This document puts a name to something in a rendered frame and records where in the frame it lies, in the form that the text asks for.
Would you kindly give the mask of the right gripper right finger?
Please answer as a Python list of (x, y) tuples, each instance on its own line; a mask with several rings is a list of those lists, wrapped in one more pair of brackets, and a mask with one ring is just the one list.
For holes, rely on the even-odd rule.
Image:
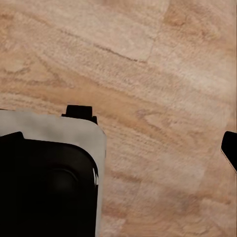
[(222, 139), (221, 149), (237, 171), (237, 133), (226, 131)]

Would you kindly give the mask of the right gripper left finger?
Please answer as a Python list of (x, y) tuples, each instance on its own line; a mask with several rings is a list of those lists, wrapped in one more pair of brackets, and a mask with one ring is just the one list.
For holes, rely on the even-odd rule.
[(0, 137), (0, 190), (26, 150), (21, 131)]

